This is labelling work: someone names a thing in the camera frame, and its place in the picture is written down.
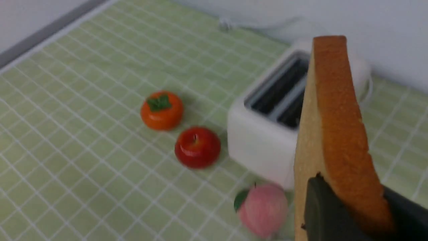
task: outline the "toy bread slice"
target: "toy bread slice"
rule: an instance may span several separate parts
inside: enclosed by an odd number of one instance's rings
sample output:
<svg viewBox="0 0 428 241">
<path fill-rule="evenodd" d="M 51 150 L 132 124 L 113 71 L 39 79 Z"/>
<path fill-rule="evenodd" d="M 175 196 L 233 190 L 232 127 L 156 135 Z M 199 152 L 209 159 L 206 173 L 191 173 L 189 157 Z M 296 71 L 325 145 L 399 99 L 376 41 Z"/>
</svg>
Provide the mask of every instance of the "toy bread slice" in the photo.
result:
<svg viewBox="0 0 428 241">
<path fill-rule="evenodd" d="M 393 233 L 392 215 L 368 151 L 346 38 L 316 37 L 294 161 L 297 241 L 307 240 L 301 228 L 306 188 L 308 179 L 318 172 L 363 232 L 372 237 Z"/>
</svg>

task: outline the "green leaf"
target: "green leaf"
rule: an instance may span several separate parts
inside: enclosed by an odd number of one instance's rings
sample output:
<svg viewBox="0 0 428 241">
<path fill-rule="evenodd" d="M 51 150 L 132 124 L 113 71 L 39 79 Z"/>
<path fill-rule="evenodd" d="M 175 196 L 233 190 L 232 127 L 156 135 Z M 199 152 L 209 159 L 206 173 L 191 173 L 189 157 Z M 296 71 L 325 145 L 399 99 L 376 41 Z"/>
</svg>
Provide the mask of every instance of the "green leaf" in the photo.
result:
<svg viewBox="0 0 428 241">
<path fill-rule="evenodd" d="M 166 94 L 160 95 L 157 98 L 148 98 L 147 104 L 149 105 L 150 111 L 152 112 L 162 111 L 172 107 L 171 103 L 169 102 L 168 95 Z"/>
<path fill-rule="evenodd" d="M 249 192 L 250 192 L 249 189 L 244 189 L 244 190 L 238 192 L 238 194 L 235 197 L 235 201 L 233 202 L 233 207 L 235 208 L 235 212 L 237 212 L 239 210 L 239 208 L 244 203 L 245 199 L 247 199 Z"/>
</svg>

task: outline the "white wall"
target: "white wall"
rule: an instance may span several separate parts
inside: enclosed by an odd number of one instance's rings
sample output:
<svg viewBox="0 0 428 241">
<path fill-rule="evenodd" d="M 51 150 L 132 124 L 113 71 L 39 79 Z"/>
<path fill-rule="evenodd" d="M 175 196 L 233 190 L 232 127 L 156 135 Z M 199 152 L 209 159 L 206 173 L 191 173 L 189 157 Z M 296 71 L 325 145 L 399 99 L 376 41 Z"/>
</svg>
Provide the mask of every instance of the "white wall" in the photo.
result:
<svg viewBox="0 0 428 241">
<path fill-rule="evenodd" d="M 428 1 L 426 0 L 176 0 L 212 15 L 262 25 L 304 16 L 349 45 L 376 73 L 428 93 Z M 309 22 L 265 31 L 286 42 L 325 34 Z"/>
<path fill-rule="evenodd" d="M 0 53 L 87 0 L 0 0 Z"/>
<path fill-rule="evenodd" d="M 88 0 L 0 0 L 0 53 Z M 344 34 L 377 73 L 428 92 L 426 0 L 175 0 L 212 15 L 270 24 L 304 16 Z M 290 42 L 325 34 L 309 23 L 266 31 Z"/>
</svg>

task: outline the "green tile surface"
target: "green tile surface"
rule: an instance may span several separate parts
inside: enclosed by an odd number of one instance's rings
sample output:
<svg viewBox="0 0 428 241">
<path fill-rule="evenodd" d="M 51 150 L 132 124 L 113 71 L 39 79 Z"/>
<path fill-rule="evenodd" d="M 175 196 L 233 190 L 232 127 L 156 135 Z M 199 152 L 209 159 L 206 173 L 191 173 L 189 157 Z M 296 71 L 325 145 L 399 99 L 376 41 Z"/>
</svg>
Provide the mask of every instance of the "green tile surface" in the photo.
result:
<svg viewBox="0 0 428 241">
<path fill-rule="evenodd" d="M 257 240 L 232 202 L 260 179 L 228 158 L 226 115 L 286 48 L 221 33 L 215 19 L 167 0 L 121 0 L 3 73 L 0 240 Z M 186 107 L 168 133 L 139 117 L 160 89 Z M 425 207 L 427 107 L 428 96 L 375 79 L 363 109 L 382 182 Z M 196 124 L 218 133 L 223 152 L 193 172 L 172 150 Z M 283 233 L 292 227 L 293 211 Z"/>
</svg>

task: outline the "toy apple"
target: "toy apple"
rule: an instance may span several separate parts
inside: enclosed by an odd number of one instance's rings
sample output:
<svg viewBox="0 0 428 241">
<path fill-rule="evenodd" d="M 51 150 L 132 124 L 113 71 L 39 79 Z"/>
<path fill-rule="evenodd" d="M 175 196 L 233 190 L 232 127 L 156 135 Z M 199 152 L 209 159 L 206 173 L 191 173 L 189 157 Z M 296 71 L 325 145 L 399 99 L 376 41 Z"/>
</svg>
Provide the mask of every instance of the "toy apple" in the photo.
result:
<svg viewBox="0 0 428 241">
<path fill-rule="evenodd" d="M 240 191 L 235 197 L 234 208 L 252 233 L 268 239 L 274 237 L 284 224 L 288 202 L 281 187 L 264 184 Z"/>
<path fill-rule="evenodd" d="M 178 136 L 175 156 L 190 169 L 204 169 L 219 157 L 221 142 L 218 136 L 205 127 L 191 127 Z"/>
</svg>

